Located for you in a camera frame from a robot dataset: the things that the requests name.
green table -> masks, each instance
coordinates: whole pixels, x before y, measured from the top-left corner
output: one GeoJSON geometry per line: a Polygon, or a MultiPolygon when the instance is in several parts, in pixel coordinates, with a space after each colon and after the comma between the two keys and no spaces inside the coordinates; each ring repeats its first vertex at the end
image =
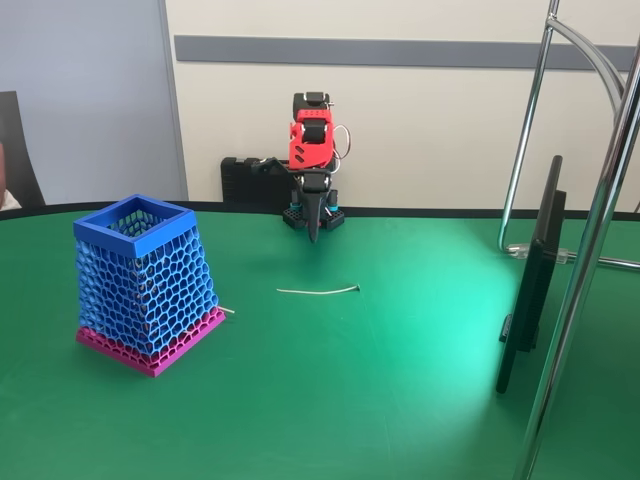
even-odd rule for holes
{"type": "MultiPolygon", "coordinates": [[[[511,478],[571,267],[497,396],[524,266],[496,251],[497,219],[350,218],[311,245],[275,216],[199,213],[237,313],[151,379],[74,341],[84,214],[0,221],[0,479],[511,478]]],[[[603,253],[639,242],[614,222],[603,253]]],[[[639,297],[639,275],[598,270],[536,479],[640,478],[639,297]]]]}

white cable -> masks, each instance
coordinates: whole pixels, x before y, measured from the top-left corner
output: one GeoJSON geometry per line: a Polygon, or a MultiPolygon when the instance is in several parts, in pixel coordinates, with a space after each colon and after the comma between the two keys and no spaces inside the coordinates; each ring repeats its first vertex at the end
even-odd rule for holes
{"type": "Polygon", "coordinates": [[[339,128],[344,130],[344,133],[346,135],[346,138],[347,138],[347,151],[344,153],[344,155],[340,155],[340,153],[336,149],[336,142],[335,142],[335,140],[333,141],[333,157],[336,160],[336,168],[331,172],[332,175],[334,173],[336,173],[338,170],[340,170],[341,161],[344,160],[347,157],[347,155],[349,155],[349,152],[351,151],[351,132],[349,131],[349,129],[347,127],[345,127],[344,125],[340,124],[340,125],[336,125],[335,127],[333,127],[333,133],[335,133],[336,130],[338,130],[339,128]]]}
{"type": "Polygon", "coordinates": [[[342,290],[330,290],[328,292],[306,292],[304,290],[283,290],[276,288],[277,291],[282,293],[299,293],[301,295],[333,295],[334,293],[350,292],[352,290],[360,290],[360,285],[354,285],[353,287],[343,288],[342,290]]]}

chrome stand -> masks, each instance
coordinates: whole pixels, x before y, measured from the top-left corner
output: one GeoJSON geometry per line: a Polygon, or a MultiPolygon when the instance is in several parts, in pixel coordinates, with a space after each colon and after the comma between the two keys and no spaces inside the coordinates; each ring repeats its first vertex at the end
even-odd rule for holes
{"type": "Polygon", "coordinates": [[[614,73],[615,70],[604,56],[586,39],[556,20],[558,1],[552,0],[549,6],[549,18],[547,19],[542,40],[540,59],[527,107],[520,145],[518,146],[518,155],[514,165],[514,173],[511,177],[505,213],[502,218],[498,240],[501,249],[505,250],[503,244],[504,233],[513,205],[515,187],[522,166],[529,128],[531,127],[531,118],[533,117],[540,88],[541,72],[544,70],[544,62],[549,49],[552,30],[564,35],[587,55],[587,58],[593,63],[605,81],[616,115],[604,167],[593,197],[580,248],[578,253],[574,254],[575,266],[562,301],[558,323],[553,333],[533,410],[527,425],[523,450],[513,475],[514,480],[529,480],[531,478],[542,441],[542,434],[549,423],[549,409],[556,396],[558,379],[564,370],[576,324],[582,313],[597,264],[605,263],[630,269],[637,269],[640,266],[637,262],[599,257],[640,126],[640,41],[638,42],[626,86],[622,87],[619,75],[614,73]]]}
{"type": "MultiPolygon", "coordinates": [[[[598,75],[602,79],[609,100],[611,101],[611,107],[613,108],[614,117],[620,110],[621,98],[624,94],[624,80],[620,73],[611,64],[609,59],[605,57],[598,48],[583,37],[580,33],[573,30],[558,21],[556,14],[558,13],[558,4],[560,0],[551,0],[549,4],[549,10],[547,12],[547,20],[545,22],[544,33],[542,35],[542,43],[540,45],[540,54],[538,55],[538,61],[536,63],[536,70],[533,76],[533,84],[531,85],[531,93],[529,94],[529,102],[527,103],[527,110],[524,116],[524,124],[522,126],[522,133],[520,134],[520,142],[518,143],[518,150],[516,152],[516,159],[513,164],[513,171],[511,172],[511,180],[509,181],[509,190],[507,191],[507,198],[504,204],[504,211],[502,212],[502,221],[500,223],[500,232],[498,234],[498,248],[514,257],[524,257],[523,252],[520,252],[522,245],[505,245],[505,237],[507,234],[507,227],[509,226],[509,220],[511,219],[511,211],[513,210],[513,202],[516,197],[516,190],[518,188],[518,180],[520,179],[520,173],[522,170],[522,164],[524,162],[525,152],[527,150],[527,143],[529,141],[529,135],[531,133],[531,125],[533,123],[533,115],[536,111],[536,105],[538,103],[538,96],[540,94],[540,86],[542,85],[542,77],[544,76],[544,70],[547,62],[547,55],[549,53],[549,47],[551,46],[551,37],[553,32],[558,32],[565,37],[571,43],[573,43],[583,54],[587,57],[587,60],[593,65],[598,75]]],[[[568,260],[575,261],[576,254],[574,252],[568,252],[568,260]]],[[[640,262],[632,260],[623,260],[620,258],[602,257],[598,259],[601,265],[608,265],[611,267],[625,268],[629,270],[640,270],[640,262]]]]}

gray door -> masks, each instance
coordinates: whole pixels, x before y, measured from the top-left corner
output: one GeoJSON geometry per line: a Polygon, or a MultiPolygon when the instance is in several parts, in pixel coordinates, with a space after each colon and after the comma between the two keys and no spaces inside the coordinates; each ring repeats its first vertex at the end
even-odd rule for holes
{"type": "Polygon", "coordinates": [[[0,91],[18,93],[47,204],[186,199],[159,0],[0,0],[0,12],[0,91]]]}

pink base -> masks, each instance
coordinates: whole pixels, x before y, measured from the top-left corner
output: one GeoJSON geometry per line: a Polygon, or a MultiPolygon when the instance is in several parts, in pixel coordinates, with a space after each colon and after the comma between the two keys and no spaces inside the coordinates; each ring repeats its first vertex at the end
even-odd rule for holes
{"type": "Polygon", "coordinates": [[[122,342],[108,339],[101,333],[97,333],[89,327],[80,327],[76,333],[76,341],[104,353],[136,370],[157,377],[169,365],[179,359],[191,347],[198,343],[211,330],[216,328],[224,320],[224,312],[215,307],[211,312],[205,313],[189,330],[172,340],[162,352],[153,355],[143,355],[122,342]]]}

